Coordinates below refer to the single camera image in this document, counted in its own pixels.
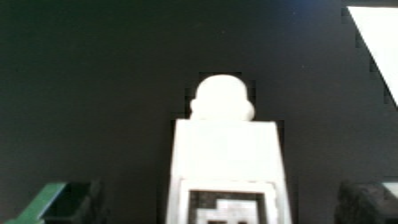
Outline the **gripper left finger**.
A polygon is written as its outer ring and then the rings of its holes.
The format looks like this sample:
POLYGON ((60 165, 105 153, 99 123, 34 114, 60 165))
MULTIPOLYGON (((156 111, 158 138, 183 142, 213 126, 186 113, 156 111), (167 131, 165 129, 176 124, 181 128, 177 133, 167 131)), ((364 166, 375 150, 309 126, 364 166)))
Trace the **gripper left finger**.
POLYGON ((19 215, 3 224, 106 224, 103 183, 48 183, 19 215))

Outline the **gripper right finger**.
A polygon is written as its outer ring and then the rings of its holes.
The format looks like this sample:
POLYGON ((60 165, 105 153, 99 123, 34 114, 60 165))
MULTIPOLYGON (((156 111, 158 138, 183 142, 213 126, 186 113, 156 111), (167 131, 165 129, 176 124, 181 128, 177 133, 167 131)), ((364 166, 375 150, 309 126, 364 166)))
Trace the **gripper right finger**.
POLYGON ((334 224, 398 224, 398 182, 341 183, 334 224))

